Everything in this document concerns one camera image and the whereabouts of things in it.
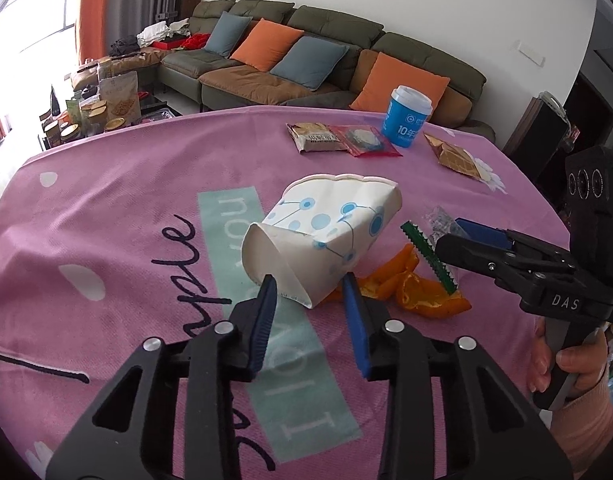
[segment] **blue cup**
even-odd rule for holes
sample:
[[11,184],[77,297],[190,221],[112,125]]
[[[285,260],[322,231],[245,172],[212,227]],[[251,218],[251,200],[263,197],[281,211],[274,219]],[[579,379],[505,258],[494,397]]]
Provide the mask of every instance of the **blue cup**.
[[431,100],[426,95],[398,86],[391,94],[382,134],[396,146],[408,148],[432,111]]

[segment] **light switch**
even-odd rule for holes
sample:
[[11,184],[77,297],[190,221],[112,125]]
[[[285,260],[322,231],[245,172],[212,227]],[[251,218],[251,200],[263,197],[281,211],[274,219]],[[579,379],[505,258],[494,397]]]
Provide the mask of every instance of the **light switch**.
[[532,60],[532,62],[535,63],[536,65],[538,65],[539,67],[542,67],[542,66],[545,65],[545,61],[547,60],[547,58],[545,58],[544,56],[541,56],[540,54],[538,54],[538,52],[533,50],[526,43],[519,43],[518,51],[521,54],[523,54],[526,57],[528,57],[530,60]]

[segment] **red box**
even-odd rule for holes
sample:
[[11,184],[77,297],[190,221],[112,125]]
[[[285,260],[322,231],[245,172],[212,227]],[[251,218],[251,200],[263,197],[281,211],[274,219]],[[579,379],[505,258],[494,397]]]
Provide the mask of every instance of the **red box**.
[[172,50],[181,46],[184,41],[186,41],[186,38],[184,38],[184,40],[169,41],[168,43],[165,43],[164,41],[154,41],[153,43],[151,43],[151,46],[154,46],[155,48],[161,48],[162,50]]

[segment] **camera lens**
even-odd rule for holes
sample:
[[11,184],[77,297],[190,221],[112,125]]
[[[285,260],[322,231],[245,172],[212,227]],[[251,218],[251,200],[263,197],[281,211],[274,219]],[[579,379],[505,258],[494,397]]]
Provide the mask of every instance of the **camera lens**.
[[593,174],[591,175],[591,188],[593,189],[593,195],[596,198],[600,198],[602,196],[602,173],[600,170],[593,170]]
[[578,193],[582,199],[589,196],[589,175],[586,170],[578,171]]
[[575,195],[575,175],[569,173],[569,194]]

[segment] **blue pillow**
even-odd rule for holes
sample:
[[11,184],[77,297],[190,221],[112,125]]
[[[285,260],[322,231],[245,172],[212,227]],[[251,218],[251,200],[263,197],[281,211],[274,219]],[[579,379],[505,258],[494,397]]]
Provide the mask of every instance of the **blue pillow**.
[[303,36],[270,73],[315,91],[348,50],[348,45]]
[[251,20],[251,16],[236,16],[223,10],[204,50],[218,56],[229,57]]

